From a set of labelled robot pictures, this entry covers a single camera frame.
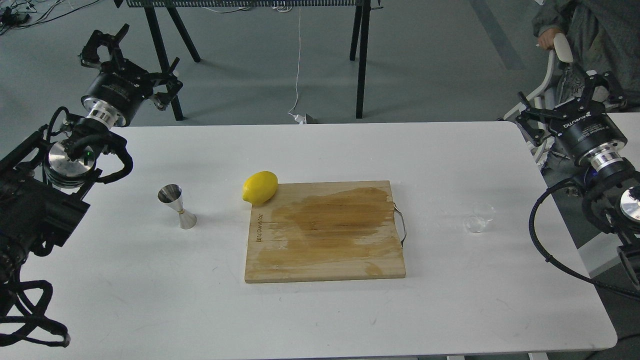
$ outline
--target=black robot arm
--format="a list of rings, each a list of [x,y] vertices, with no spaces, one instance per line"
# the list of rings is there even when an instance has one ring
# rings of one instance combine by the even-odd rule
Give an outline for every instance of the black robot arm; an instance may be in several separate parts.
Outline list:
[[[141,103],[149,99],[164,110],[182,87],[173,75],[176,59],[166,73],[149,73],[122,56],[119,43],[129,26],[116,35],[94,31],[80,55],[81,65],[100,69],[82,102],[85,116],[71,114],[60,107],[49,125],[40,127],[9,155],[0,160],[0,324],[21,323],[10,334],[0,333],[0,346],[20,340],[48,346],[66,347],[67,328],[45,316],[52,295],[47,281],[20,280],[20,270],[30,253],[46,256],[54,246],[63,246],[89,209],[83,201],[95,183],[112,183],[133,170],[127,152],[127,140],[113,133],[113,126],[128,126]],[[109,60],[100,62],[98,47],[106,46]],[[169,91],[153,93],[167,85]],[[58,115],[64,111],[62,126],[53,131]],[[62,133],[64,140],[52,142]],[[116,154],[123,168],[100,176],[96,167],[100,154]],[[43,168],[42,181],[35,179],[35,169]],[[78,188],[65,193],[58,188]],[[29,289],[40,289],[35,304],[25,295]],[[12,315],[10,311],[21,315]],[[29,334],[41,328],[62,337],[60,341],[42,341]]]
[[[582,213],[603,233],[615,233],[623,246],[618,254],[632,283],[640,289],[640,172],[620,156],[627,138],[605,111],[602,102],[592,100],[595,88],[609,91],[608,101],[624,105],[625,96],[613,74],[585,74],[580,97],[553,110],[533,108],[522,92],[525,110],[516,118],[534,145],[553,136],[559,148],[576,167],[586,168],[585,176],[574,181],[582,194]],[[545,125],[535,129],[531,122]]]

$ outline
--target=metal rack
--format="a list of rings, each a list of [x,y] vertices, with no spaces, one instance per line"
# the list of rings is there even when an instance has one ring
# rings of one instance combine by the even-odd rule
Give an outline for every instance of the metal rack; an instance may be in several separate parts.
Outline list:
[[[115,0],[119,7],[122,0]],[[353,20],[353,33],[351,36],[351,51],[349,60],[355,61],[358,39],[360,39],[360,58],[358,61],[358,91],[356,95],[356,119],[362,119],[364,107],[364,83],[367,69],[367,46],[369,43],[369,18],[371,13],[371,0],[126,0],[130,8],[144,8],[151,37],[154,41],[158,61],[162,71],[169,69],[169,61],[164,48],[160,26],[158,24],[155,8],[166,8],[169,16],[178,29],[184,44],[187,46],[193,61],[200,62],[198,51],[187,32],[187,29],[178,14],[178,7],[229,7],[229,6],[355,6],[355,18]],[[184,120],[180,102],[176,96],[171,103],[175,120]]]

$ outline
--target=cutting board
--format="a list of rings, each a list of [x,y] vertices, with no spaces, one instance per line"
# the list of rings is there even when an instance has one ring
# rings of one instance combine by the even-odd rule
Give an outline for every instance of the cutting board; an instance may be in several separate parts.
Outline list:
[[[279,184],[252,207],[245,282],[405,274],[388,181]]]

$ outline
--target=lemon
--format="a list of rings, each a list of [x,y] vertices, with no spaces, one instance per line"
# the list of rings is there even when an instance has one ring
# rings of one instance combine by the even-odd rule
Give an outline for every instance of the lemon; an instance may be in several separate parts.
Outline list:
[[[269,200],[278,189],[278,178],[270,171],[257,172],[251,175],[242,188],[242,199],[253,205],[260,205]]]

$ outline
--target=stainless steel jigger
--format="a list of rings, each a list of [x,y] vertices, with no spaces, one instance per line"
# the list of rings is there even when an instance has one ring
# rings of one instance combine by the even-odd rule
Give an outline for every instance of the stainless steel jigger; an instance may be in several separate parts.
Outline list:
[[[158,191],[158,200],[178,212],[180,227],[191,229],[198,218],[182,207],[182,189],[176,184],[169,184]]]

